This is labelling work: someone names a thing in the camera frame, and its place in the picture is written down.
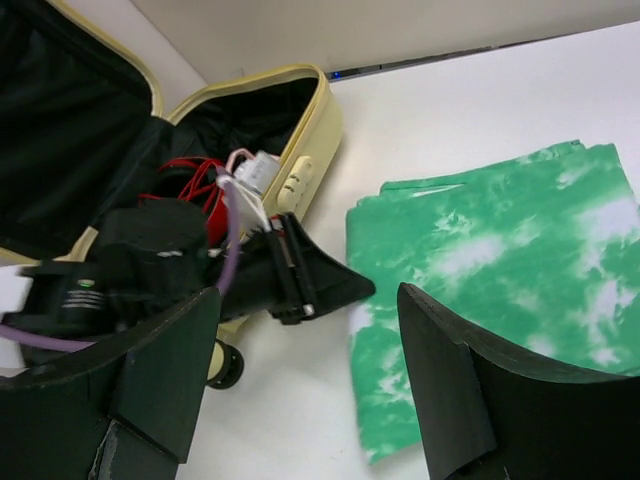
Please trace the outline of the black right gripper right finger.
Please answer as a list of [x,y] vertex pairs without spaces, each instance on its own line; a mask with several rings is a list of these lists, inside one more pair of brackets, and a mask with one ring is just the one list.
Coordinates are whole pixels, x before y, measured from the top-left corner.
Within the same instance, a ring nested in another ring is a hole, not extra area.
[[403,283],[397,310],[433,479],[635,479],[639,380],[558,361]]

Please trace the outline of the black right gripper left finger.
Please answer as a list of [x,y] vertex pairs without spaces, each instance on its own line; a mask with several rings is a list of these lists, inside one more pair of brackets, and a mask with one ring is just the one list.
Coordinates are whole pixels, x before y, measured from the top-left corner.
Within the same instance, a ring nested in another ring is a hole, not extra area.
[[220,295],[1,380],[4,479],[173,479],[189,455]]

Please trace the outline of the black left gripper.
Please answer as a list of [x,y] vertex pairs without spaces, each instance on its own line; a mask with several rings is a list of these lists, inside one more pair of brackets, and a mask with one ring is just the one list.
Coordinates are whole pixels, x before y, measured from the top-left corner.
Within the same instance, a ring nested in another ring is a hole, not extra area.
[[376,292],[372,280],[324,252],[294,213],[273,215],[269,225],[241,244],[234,279],[222,300],[222,323],[267,311],[284,325],[297,325]]

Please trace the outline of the red black headphones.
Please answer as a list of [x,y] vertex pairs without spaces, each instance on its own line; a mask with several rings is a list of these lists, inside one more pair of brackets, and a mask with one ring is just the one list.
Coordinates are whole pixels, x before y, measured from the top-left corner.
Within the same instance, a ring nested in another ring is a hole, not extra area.
[[154,186],[138,195],[142,205],[151,200],[178,199],[196,205],[206,216],[206,230],[210,247],[226,239],[228,210],[225,194],[216,183],[218,170],[224,163],[216,158],[190,156],[173,158],[157,170]]

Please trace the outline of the green white tie-dye cloth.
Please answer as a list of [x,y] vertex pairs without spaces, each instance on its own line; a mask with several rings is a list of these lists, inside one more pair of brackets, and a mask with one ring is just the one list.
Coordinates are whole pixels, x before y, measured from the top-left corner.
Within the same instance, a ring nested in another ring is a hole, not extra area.
[[420,439],[396,308],[403,282],[536,353],[639,370],[639,206],[612,144],[571,140],[387,182],[348,211],[346,260],[376,287],[349,320],[369,464]]

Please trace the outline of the yellow hard-shell suitcase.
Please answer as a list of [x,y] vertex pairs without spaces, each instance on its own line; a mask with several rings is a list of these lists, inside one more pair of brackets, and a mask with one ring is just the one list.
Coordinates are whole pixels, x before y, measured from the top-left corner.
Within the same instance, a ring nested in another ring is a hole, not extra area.
[[279,158],[270,213],[303,216],[341,116],[312,65],[211,85],[173,112],[151,71],[61,1],[1,5],[1,247],[27,262],[93,255],[113,210],[136,206],[175,157]]

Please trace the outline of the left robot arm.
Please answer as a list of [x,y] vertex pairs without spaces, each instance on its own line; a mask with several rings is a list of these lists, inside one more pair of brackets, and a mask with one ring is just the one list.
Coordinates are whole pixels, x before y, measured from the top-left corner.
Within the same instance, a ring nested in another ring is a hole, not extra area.
[[[241,243],[219,323],[266,311],[297,325],[372,296],[374,282],[322,251],[296,216],[270,217]],[[45,363],[64,342],[97,342],[163,312],[221,280],[224,253],[211,255],[205,216],[176,199],[111,211],[84,262],[43,261],[20,274],[24,306],[4,325],[38,336],[22,341],[25,363]]]

